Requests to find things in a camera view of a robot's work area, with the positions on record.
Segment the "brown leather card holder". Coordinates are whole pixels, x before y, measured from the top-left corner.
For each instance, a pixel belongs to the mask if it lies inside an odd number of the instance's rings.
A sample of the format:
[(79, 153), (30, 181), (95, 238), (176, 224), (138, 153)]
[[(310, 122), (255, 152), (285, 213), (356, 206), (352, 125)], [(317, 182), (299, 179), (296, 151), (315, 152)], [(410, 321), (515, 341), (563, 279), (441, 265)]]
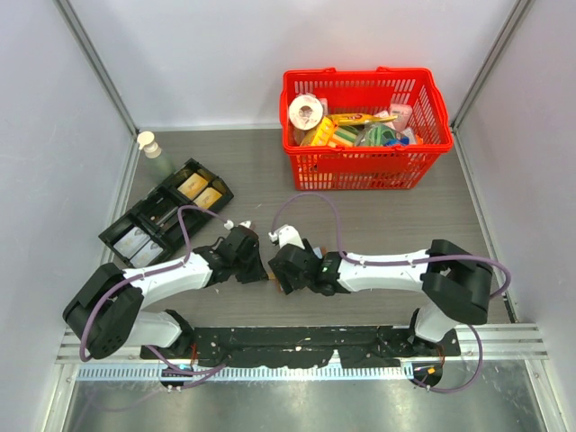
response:
[(269, 276), (284, 294), (305, 288), (316, 293), (316, 279), (326, 252), (324, 247), (300, 249), (293, 245), (284, 246), (268, 262)]

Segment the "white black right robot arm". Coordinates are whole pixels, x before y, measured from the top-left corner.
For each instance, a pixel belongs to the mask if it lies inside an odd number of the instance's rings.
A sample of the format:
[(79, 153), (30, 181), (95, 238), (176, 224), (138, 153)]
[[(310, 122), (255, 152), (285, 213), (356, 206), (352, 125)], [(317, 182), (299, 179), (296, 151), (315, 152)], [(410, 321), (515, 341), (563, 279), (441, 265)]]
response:
[(415, 310), (406, 334), (406, 346), (419, 356), (435, 350), (455, 326), (488, 320), (490, 266), (447, 240), (404, 256), (319, 256), (304, 240), (281, 246), (268, 264), (286, 294), (304, 288), (324, 296), (373, 290), (424, 294), (428, 303)]

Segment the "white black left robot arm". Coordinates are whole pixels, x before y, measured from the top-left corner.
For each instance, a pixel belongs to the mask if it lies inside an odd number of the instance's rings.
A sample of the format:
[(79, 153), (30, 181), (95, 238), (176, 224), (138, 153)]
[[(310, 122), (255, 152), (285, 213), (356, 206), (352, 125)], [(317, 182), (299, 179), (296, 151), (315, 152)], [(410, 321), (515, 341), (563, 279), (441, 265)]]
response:
[(149, 312), (148, 306), (230, 278), (241, 284), (268, 278), (249, 220), (180, 259), (127, 270), (114, 263), (99, 266), (64, 309), (63, 319), (80, 341), (84, 362), (103, 360), (123, 347), (136, 347), (145, 359), (184, 358), (193, 352), (192, 326), (175, 310)]

